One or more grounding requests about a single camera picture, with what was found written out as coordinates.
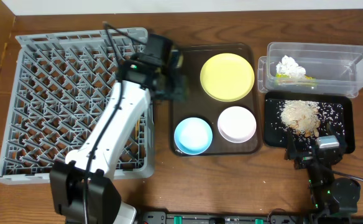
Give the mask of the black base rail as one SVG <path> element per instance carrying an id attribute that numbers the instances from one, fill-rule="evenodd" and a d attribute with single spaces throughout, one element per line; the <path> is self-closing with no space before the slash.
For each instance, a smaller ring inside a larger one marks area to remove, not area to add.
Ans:
<path id="1" fill-rule="evenodd" d="M 262 216 L 203 215 L 167 212 L 144 212 L 132 224 L 309 224 L 309 223 L 352 223 L 363 224 L 363 218 L 320 218 L 312 221 L 308 216 L 270 212 Z"/>

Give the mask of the black food waste tray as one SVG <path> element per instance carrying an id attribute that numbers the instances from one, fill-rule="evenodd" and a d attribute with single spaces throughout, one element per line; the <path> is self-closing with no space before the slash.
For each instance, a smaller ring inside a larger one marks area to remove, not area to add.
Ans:
<path id="1" fill-rule="evenodd" d="M 264 142 L 268 146 L 287 146 L 287 128 L 281 119 L 286 101 L 312 101 L 317 104 L 320 125 L 319 136 L 327 136 L 326 125 L 330 124 L 338 135 L 344 138 L 348 154 L 356 148 L 352 103 L 345 96 L 314 95 L 306 93 L 290 93 L 270 91 L 265 95 L 264 106 Z"/>

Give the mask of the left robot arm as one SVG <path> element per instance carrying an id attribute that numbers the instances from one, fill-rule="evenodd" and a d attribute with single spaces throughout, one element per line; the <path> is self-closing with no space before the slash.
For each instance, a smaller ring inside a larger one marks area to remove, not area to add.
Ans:
<path id="1" fill-rule="evenodd" d="M 137 209 L 122 201 L 113 184 L 118 160 L 152 98 L 186 95 L 186 78 L 179 72 L 183 56 L 176 44 L 150 34 L 144 45 L 119 65 L 111 99 L 88 139 L 49 173 L 55 212 L 72 222 L 136 222 Z"/>

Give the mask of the yellow round plate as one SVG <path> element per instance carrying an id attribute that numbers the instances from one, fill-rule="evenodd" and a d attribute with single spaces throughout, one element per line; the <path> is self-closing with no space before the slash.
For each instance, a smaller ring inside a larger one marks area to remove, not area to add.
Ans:
<path id="1" fill-rule="evenodd" d="M 212 98 L 223 102 L 237 101 L 249 94 L 254 86 L 252 65 L 242 56 L 217 54 L 201 68 L 200 83 Z"/>

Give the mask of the light blue bowl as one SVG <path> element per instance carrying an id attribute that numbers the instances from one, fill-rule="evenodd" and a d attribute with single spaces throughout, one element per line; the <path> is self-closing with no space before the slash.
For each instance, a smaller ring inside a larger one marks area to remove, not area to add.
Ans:
<path id="1" fill-rule="evenodd" d="M 177 124 L 173 139 L 179 151 L 195 156 L 204 153 L 210 147 L 213 131 L 205 120 L 190 117 Z"/>

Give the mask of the white bowl with food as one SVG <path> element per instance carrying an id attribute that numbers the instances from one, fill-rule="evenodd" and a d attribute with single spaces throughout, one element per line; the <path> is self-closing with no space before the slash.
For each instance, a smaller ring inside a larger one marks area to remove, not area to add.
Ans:
<path id="1" fill-rule="evenodd" d="M 257 127 L 255 116 L 248 109 L 232 106 L 225 109 L 218 118 L 218 131 L 221 136 L 232 143 L 250 140 Z"/>

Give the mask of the rice food scraps pile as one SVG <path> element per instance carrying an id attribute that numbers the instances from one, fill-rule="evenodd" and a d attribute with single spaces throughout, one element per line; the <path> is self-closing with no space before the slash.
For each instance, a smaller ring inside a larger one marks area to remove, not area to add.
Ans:
<path id="1" fill-rule="evenodd" d="M 319 136 L 318 107 L 312 101 L 286 101 L 281 113 L 282 122 L 291 130 L 296 146 L 306 149 Z"/>

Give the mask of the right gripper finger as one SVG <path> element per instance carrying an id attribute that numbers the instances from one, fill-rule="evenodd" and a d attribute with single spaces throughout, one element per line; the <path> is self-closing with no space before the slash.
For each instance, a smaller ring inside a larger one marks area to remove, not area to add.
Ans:
<path id="1" fill-rule="evenodd" d="M 335 131 L 331 123 L 326 124 L 326 131 L 329 135 L 335 136 L 339 143 L 343 143 L 343 138 Z"/>
<path id="2" fill-rule="evenodd" d="M 294 160 L 296 158 L 296 146 L 291 130 L 287 129 L 287 147 L 285 150 L 285 160 Z"/>

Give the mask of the white napkin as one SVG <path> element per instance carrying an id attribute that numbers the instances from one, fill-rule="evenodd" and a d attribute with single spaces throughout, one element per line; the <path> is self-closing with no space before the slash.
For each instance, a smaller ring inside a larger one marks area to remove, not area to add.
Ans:
<path id="1" fill-rule="evenodd" d="M 283 73 L 294 77 L 306 75 L 306 70 L 296 63 L 295 59 L 285 55 L 276 65 L 276 73 Z"/>

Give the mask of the grey plastic dish rack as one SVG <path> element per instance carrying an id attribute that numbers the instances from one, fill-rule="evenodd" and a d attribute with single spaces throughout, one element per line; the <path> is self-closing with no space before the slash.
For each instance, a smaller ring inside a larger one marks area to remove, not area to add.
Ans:
<path id="1" fill-rule="evenodd" d="M 44 184 L 80 148 L 111 96 L 117 61 L 144 49 L 145 28 L 19 35 L 0 183 Z"/>

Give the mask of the wooden chopstick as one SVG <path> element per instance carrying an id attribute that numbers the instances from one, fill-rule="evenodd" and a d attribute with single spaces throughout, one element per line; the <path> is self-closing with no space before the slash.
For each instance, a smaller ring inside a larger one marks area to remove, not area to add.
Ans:
<path id="1" fill-rule="evenodd" d="M 140 129 L 140 118 L 138 118 L 135 126 L 135 140 L 139 137 L 139 129 Z"/>

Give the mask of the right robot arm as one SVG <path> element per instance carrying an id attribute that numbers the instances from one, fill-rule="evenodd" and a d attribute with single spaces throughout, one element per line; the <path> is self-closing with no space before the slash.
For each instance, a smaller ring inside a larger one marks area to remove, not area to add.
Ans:
<path id="1" fill-rule="evenodd" d="M 285 159 L 294 161 L 294 168 L 305 169 L 309 177 L 311 200 L 316 210 L 308 215 L 311 223 L 347 222 L 357 212 L 361 186 L 352 177 L 336 178 L 332 166 L 342 160 L 347 143 L 330 124 L 327 135 L 318 137 L 316 144 L 307 150 L 297 148 L 291 129 L 287 129 Z"/>

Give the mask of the dark brown serving tray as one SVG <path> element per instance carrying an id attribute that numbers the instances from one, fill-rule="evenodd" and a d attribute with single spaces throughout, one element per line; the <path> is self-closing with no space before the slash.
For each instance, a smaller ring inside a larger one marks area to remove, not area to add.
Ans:
<path id="1" fill-rule="evenodd" d="M 263 145 L 261 112 L 257 97 L 257 91 L 251 90 L 247 96 L 235 102 L 222 102 L 213 99 L 205 93 L 200 83 L 200 71 L 204 63 L 217 54 L 232 53 L 246 59 L 251 65 L 254 64 L 252 49 L 245 44 L 218 44 L 198 45 L 185 47 L 183 53 L 183 66 L 181 74 L 188 81 L 188 96 L 184 101 L 173 101 L 170 103 L 170 147 L 177 156 L 187 157 L 179 150 L 174 141 L 176 126 L 186 118 L 197 117 L 205 120 L 212 129 L 213 140 L 210 147 L 200 156 L 226 156 L 226 155 L 249 155 L 260 150 Z M 230 106 L 241 106 L 248 109 L 256 119 L 257 127 L 254 135 L 246 142 L 232 143 L 225 140 L 218 131 L 217 121 L 220 113 Z"/>

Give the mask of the clear plastic waste bin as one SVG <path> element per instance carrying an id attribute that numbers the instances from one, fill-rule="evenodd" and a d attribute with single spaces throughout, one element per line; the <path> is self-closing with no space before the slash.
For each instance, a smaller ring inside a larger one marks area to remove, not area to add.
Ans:
<path id="1" fill-rule="evenodd" d="M 285 56 L 295 59 L 313 77 L 310 85 L 278 85 L 276 65 Z M 257 86 L 262 93 L 287 91 L 355 98 L 363 88 L 363 45 L 272 42 L 259 58 Z"/>

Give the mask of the green orange snack wrapper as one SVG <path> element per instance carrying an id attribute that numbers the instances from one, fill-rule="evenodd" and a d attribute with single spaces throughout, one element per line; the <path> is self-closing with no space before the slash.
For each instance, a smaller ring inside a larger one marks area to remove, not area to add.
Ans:
<path id="1" fill-rule="evenodd" d="M 275 83 L 278 85 L 310 85 L 315 78 L 306 75 L 294 77 L 291 75 L 277 73 L 275 76 Z"/>

